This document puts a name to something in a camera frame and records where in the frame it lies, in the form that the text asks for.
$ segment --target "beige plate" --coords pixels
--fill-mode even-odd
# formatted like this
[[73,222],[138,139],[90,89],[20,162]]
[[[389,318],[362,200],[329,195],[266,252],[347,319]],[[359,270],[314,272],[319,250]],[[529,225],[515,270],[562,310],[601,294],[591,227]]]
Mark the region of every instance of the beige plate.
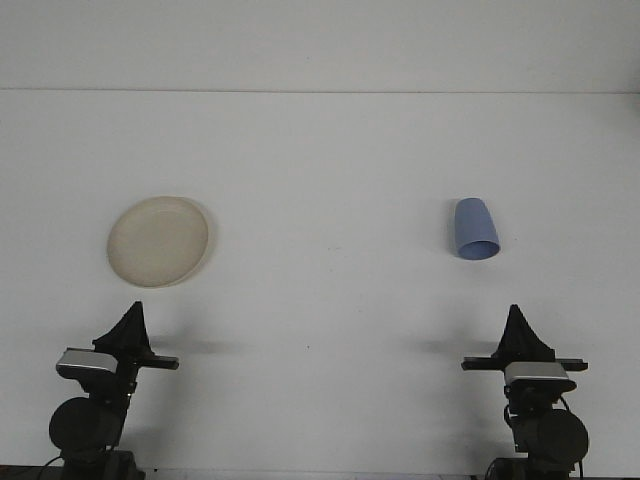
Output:
[[113,270],[140,287],[184,280],[202,260],[209,229],[200,209],[179,197],[143,200],[116,222],[107,244]]

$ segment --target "blue cup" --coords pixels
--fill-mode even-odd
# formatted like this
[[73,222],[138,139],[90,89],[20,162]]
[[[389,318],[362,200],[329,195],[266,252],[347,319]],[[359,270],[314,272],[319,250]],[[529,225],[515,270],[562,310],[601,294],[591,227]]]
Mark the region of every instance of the blue cup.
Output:
[[489,209],[479,198],[465,198],[456,205],[455,242],[466,260],[484,260],[500,251],[498,234]]

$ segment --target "plastic cup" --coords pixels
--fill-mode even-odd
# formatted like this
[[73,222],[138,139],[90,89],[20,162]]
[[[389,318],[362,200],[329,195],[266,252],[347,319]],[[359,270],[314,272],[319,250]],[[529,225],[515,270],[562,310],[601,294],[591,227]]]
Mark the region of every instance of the plastic cup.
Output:
[[458,255],[466,260],[484,260],[500,251],[491,214],[479,198],[465,198],[456,205],[455,243]]

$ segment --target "black mount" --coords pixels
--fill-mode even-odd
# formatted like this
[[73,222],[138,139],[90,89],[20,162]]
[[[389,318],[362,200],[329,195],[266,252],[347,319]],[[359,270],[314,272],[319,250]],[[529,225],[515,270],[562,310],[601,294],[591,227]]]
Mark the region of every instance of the black mount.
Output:
[[527,458],[497,458],[485,480],[567,480],[587,453],[589,437],[580,419],[554,409],[562,394],[576,388],[566,371],[583,371],[582,359],[556,359],[512,305],[498,349],[490,358],[465,357],[463,370],[501,370],[508,405],[504,419],[517,452]]
[[61,480],[142,480],[133,453],[118,451],[131,396],[142,367],[175,370],[178,359],[155,355],[149,345],[142,302],[135,302],[93,350],[68,349],[56,365],[77,380],[87,397],[64,402],[49,436],[64,460]]

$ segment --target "cup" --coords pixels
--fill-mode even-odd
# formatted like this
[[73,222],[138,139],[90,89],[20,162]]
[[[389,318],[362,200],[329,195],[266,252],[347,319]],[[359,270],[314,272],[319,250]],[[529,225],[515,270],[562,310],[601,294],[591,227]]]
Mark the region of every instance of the cup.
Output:
[[454,230],[456,252],[466,260],[484,260],[500,251],[491,214],[479,198],[465,198],[458,202]]

